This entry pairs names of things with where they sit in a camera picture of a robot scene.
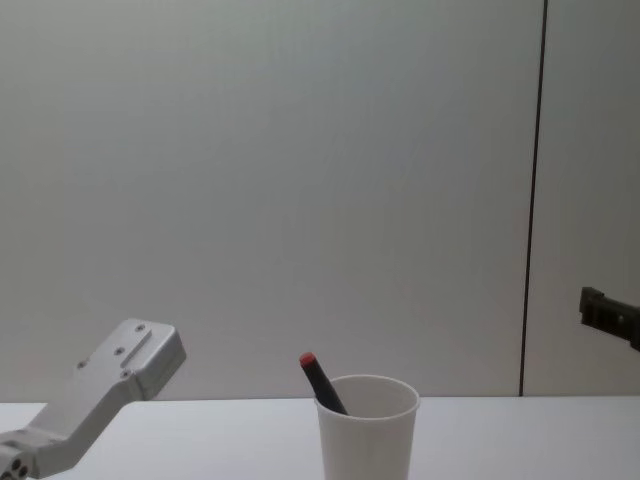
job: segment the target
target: white wall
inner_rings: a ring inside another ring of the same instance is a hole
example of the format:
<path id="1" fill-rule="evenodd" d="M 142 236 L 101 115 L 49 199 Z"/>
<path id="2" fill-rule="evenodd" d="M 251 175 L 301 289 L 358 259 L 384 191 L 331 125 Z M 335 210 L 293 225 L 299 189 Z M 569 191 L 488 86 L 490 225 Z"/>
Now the white wall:
<path id="1" fill-rule="evenodd" d="M 0 400 L 122 319 L 165 398 L 308 395 L 297 356 L 517 393 L 538 0 L 0 4 Z"/>
<path id="2" fill-rule="evenodd" d="M 525 391 L 640 393 L 640 354 L 580 289 L 640 303 L 640 3 L 550 3 Z"/>

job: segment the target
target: cup rim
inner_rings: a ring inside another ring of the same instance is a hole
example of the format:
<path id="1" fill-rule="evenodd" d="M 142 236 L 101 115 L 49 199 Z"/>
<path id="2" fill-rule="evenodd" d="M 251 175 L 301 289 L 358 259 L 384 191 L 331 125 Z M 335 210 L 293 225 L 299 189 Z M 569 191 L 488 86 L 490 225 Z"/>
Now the cup rim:
<path id="1" fill-rule="evenodd" d="M 372 422 L 388 422 L 389 420 L 395 420 L 397 418 L 400 417 L 404 417 L 406 415 L 410 415 L 412 413 L 414 413 L 416 410 L 418 410 L 418 408 L 420 407 L 420 394 L 418 393 L 418 391 L 413 388 L 411 385 L 409 385 L 406 382 L 403 382 L 402 380 L 398 380 L 397 378 L 391 378 L 391 377 L 385 377 L 383 375 L 343 375 L 341 377 L 335 377 L 332 378 L 330 381 L 331 383 L 337 381 L 337 380 L 347 380 L 350 378 L 375 378 L 377 380 L 386 380 L 386 381 L 390 381 L 393 382 L 397 385 L 400 385 L 404 388 L 406 388 L 407 390 L 409 390 L 411 393 L 413 393 L 414 397 L 415 397 L 415 403 L 413 404 L 413 406 L 403 412 L 400 413 L 396 413 L 395 415 L 390 415 L 388 417 L 356 417 L 353 415 L 344 415 L 342 413 L 338 413 L 338 412 L 334 412 L 333 410 L 328 409 L 327 407 L 325 407 L 324 405 L 322 405 L 320 402 L 318 402 L 317 398 L 314 398 L 313 400 L 316 402 L 316 406 L 318 407 L 318 410 L 322 410 L 325 413 L 338 417 L 338 418 L 342 418 L 344 420 L 353 420 L 355 422 L 366 422 L 366 423 L 372 423 Z"/>

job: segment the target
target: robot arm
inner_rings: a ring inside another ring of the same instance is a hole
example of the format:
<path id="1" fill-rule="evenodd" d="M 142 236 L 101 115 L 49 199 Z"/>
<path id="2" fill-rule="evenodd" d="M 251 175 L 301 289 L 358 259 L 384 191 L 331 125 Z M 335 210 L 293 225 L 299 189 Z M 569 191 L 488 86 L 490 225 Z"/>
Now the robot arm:
<path id="1" fill-rule="evenodd" d="M 185 358 L 171 325 L 123 322 L 29 425 L 0 434 L 0 480 L 73 467 L 123 406 L 155 397 Z"/>

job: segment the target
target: black mount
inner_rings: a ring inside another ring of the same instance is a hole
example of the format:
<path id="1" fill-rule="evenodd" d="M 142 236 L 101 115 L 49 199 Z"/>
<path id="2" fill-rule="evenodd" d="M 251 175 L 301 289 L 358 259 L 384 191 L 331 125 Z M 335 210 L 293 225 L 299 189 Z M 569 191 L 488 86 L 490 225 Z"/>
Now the black mount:
<path id="1" fill-rule="evenodd" d="M 631 342 L 640 351 L 640 308 L 607 298 L 604 293 L 584 287 L 580 296 L 582 324 Z"/>

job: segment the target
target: paper cup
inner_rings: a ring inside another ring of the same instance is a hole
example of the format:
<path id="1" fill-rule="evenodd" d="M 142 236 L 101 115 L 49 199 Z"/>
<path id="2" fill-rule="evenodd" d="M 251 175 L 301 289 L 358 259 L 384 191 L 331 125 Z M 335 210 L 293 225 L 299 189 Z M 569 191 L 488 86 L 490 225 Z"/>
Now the paper cup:
<path id="1" fill-rule="evenodd" d="M 316 401 L 326 480 L 406 480 L 420 396 L 393 378 L 331 381 L 349 416 Z"/>

